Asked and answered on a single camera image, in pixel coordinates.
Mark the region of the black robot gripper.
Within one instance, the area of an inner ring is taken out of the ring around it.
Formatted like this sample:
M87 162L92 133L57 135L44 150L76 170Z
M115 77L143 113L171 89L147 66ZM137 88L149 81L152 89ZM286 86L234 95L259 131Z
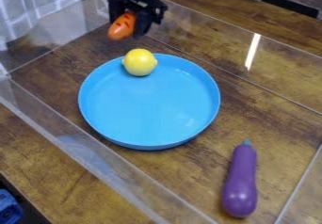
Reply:
M149 30L152 24L160 24L167 5L161 0L107 0L109 8L109 21L113 22L125 9L135 11L136 22L133 38L140 38Z

